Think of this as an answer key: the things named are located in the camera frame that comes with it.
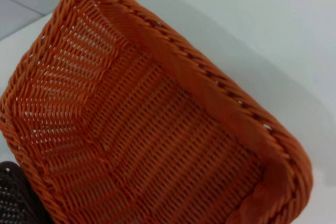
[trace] woven pattern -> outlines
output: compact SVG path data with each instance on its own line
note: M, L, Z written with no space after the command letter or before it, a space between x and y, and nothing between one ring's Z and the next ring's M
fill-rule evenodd
M0 104L56 223L289 223L300 144L133 0L61 0Z
M0 223L53 223L24 173L12 162L0 163Z

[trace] wicker basket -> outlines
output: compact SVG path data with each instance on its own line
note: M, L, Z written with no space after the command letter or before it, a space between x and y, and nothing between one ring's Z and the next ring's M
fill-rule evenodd
M0 129L57 223L289 223L301 145L134 0L61 0L12 75Z
M0 163L0 223L53 223L20 167L12 162Z

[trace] brown wicker basket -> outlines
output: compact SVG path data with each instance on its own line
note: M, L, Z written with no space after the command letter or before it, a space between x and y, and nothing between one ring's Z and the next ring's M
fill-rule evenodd
M0 223L53 223L20 167L0 163Z
M57 223L284 224L312 188L294 137L134 0L61 0L0 117Z

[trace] rectangular basket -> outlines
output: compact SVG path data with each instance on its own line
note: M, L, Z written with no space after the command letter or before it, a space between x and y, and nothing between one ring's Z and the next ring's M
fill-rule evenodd
M61 0L0 129L56 223L284 224L312 187L293 136L134 0Z

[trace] basket rim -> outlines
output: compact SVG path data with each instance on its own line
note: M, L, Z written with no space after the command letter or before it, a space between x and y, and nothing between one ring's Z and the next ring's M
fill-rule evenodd
M67 14L71 9L69 6L74 5L76 1L61 0L59 2L50 21L44 26L31 48L23 55L0 99L0 130L3 131L7 144L17 161L23 166L22 168L29 181L40 196L46 209L50 212L50 215L55 221L65 223L69 222L68 217L56 203L55 197L46 189L40 173L34 167L34 162L25 150L18 148L20 146L20 138L11 120L11 113L15 95L44 55L47 49L46 45L49 45L55 39L57 29L53 28L59 27L59 23L65 20L69 24L74 22L74 20L70 20L67 17ZM229 102L234 108L235 112L255 127L262 137L262 142L258 144L267 145L270 148L271 152L265 154L255 146L248 146L257 156L259 154L266 156L265 158L271 160L272 163L271 165L265 164L264 179L259 182L251 195L244 199L241 206L231 213L226 223L269 223L278 218L282 219L284 223L288 223L295 219L306 206L313 183L310 161L299 142L233 80L222 73L185 38L155 14L140 6L134 0L113 0L113 3L122 6L124 11L134 17L134 21L140 24L143 29L152 33L155 31L155 34L160 35L157 36L157 39L163 40L166 45L172 47L177 57L188 58L193 61L193 68L195 68L195 64L199 66L197 73L202 74L203 78L207 78L212 83L212 88L221 93L226 102ZM285 171L286 177L271 171L274 164L280 165L281 169ZM255 211L252 211L249 206L260 204L262 202L261 199L264 199L268 193L275 189L275 185L279 184L275 183L275 181L282 179L285 179L291 186L290 192L288 188L281 191L281 197L278 197L276 202L273 202L270 206L263 203L263 207L258 210L262 215L256 217ZM291 200L286 203L285 197L287 196L285 195L288 193L291 194Z

